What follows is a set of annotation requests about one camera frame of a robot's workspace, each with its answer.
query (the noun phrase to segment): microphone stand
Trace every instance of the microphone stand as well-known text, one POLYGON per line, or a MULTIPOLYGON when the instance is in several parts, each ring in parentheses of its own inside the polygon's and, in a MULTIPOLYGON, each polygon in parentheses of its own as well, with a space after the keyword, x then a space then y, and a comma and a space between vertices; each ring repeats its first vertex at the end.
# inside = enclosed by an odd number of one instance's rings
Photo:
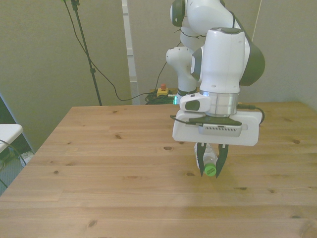
POLYGON ((99 105, 102 106, 101 98, 100 98, 100 94, 99 94, 99 90, 98 90, 98 85, 97 85, 96 77, 95 77, 96 70, 93 68, 93 66, 91 64, 91 60, 90 60, 90 57, 89 57, 88 48, 87 48, 87 44, 86 44, 83 28, 81 26, 79 15, 78 15, 79 0, 71 0, 71 5, 73 6, 73 10, 76 13, 76 17, 77 17, 80 33, 81 33, 81 36, 83 38, 83 43, 84 43, 84 46, 85 46, 85 52, 86 52, 86 55, 87 55, 87 58, 88 58, 89 66, 90 66, 90 73, 91 73, 91 75, 93 77, 93 81, 94 81, 94 85, 95 85, 95 89, 96 89, 96 94, 97 94, 97 97, 98 97, 99 105))

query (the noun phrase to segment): wood grain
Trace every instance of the wood grain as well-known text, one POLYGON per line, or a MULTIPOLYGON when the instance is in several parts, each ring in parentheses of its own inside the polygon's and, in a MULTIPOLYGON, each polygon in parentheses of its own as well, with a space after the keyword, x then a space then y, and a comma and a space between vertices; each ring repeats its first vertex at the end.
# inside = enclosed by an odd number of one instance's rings
POLYGON ((178 106, 72 108, 0 197, 0 238, 316 238, 317 114, 257 106, 217 179, 173 140, 178 106))

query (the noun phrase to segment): green light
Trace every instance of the green light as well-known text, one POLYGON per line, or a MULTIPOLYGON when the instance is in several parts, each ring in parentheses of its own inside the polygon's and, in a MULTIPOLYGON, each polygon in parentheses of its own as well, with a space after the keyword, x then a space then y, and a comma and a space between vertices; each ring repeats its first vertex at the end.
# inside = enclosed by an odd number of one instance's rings
POLYGON ((177 104, 177 96, 174 97, 174 101, 173 104, 176 105, 177 104))

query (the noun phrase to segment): beige wall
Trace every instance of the beige wall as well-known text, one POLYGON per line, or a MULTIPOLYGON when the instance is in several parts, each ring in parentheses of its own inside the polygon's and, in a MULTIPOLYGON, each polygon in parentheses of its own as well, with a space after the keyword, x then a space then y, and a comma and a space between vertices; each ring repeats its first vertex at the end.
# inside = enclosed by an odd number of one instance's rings
POLYGON ((317 111, 317 1, 263 0, 254 35, 266 68, 241 101, 301 101, 317 111))
MULTIPOLYGON (((92 60, 129 98, 121 1, 82 0, 79 14, 92 60)), ((0 32, 0 93, 36 151, 72 106, 98 105, 87 57, 60 0, 1 0, 0 32)), ((96 77, 104 105, 131 103, 96 77)))
MULTIPOLYGON (((155 88, 158 74, 165 63, 169 48, 180 42, 178 28, 170 21, 169 10, 173 0, 128 0, 133 52, 140 93, 155 88)), ((225 0, 252 37, 257 19, 260 0, 225 0)), ((177 87, 177 75, 172 67, 166 65, 159 84, 177 87)))

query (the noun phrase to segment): robotic hand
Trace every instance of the robotic hand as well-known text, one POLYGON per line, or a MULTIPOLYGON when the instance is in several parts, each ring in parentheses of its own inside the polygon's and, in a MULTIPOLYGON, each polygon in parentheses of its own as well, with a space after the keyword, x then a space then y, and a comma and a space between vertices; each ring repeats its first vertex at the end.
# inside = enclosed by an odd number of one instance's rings
POLYGON ((201 175, 206 143, 219 144, 218 176, 228 145, 253 146, 258 141, 262 114, 236 109, 239 85, 250 86, 261 77, 264 57, 222 0, 175 0, 170 15, 181 27, 184 45, 166 54, 179 84, 173 138, 198 142, 201 175))

